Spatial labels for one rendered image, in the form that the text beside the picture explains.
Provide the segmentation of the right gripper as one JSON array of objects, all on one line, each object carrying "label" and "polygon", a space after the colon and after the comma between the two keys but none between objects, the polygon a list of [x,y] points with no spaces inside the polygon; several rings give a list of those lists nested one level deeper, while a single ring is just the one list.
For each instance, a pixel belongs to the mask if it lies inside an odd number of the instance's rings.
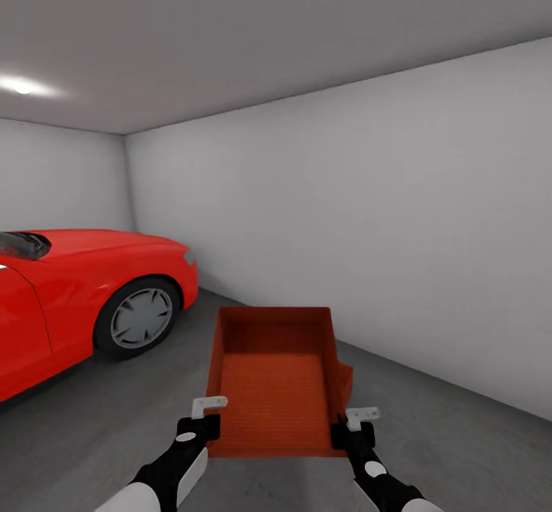
[{"label": "right gripper", "polygon": [[347,453],[350,460],[351,449],[354,445],[363,443],[368,445],[371,449],[376,444],[376,438],[374,435],[374,427],[371,425],[371,419],[363,419],[361,424],[361,430],[359,432],[351,432],[346,423],[343,423],[342,415],[337,414],[339,419],[338,423],[331,423],[331,440],[333,448],[342,448]]}]

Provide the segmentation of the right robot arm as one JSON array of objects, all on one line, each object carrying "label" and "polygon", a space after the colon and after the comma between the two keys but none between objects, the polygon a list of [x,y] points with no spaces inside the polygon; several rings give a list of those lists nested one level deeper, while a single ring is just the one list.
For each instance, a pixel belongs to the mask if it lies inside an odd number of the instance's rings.
[{"label": "right robot arm", "polygon": [[333,448],[347,453],[354,475],[353,493],[361,512],[445,512],[424,499],[419,490],[389,474],[373,448],[376,444],[371,419],[380,419],[377,407],[347,409],[347,423],[337,414],[338,423],[331,423]]}]

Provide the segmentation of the storage box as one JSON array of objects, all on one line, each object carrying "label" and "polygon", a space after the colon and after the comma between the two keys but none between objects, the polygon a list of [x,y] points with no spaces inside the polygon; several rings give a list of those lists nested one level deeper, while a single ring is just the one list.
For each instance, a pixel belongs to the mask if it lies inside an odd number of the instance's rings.
[{"label": "storage box", "polygon": [[225,396],[208,458],[339,458],[347,423],[329,307],[220,307],[205,398]]},{"label": "storage box", "polygon": [[342,383],[343,393],[343,407],[346,408],[347,403],[349,402],[350,395],[352,394],[353,386],[353,368],[350,366],[340,363],[338,361],[337,366],[339,367],[340,381]]}]

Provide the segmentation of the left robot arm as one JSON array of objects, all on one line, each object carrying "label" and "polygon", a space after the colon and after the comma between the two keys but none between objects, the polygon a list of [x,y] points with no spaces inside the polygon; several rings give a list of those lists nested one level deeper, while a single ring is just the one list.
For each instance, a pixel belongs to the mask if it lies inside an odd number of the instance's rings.
[{"label": "left robot arm", "polygon": [[220,438],[220,414],[206,410],[228,404],[225,396],[195,398],[192,417],[177,423],[173,447],[94,512],[176,512],[198,484],[208,462],[207,441]]}]

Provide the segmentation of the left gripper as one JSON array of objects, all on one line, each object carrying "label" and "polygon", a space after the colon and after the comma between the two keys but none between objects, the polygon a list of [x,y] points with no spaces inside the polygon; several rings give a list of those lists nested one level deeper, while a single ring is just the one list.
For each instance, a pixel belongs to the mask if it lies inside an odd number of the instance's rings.
[{"label": "left gripper", "polygon": [[179,434],[188,428],[200,427],[205,431],[205,443],[211,440],[218,440],[220,438],[220,414],[205,415],[203,419],[193,420],[191,418],[181,418],[177,423],[177,433]]}]

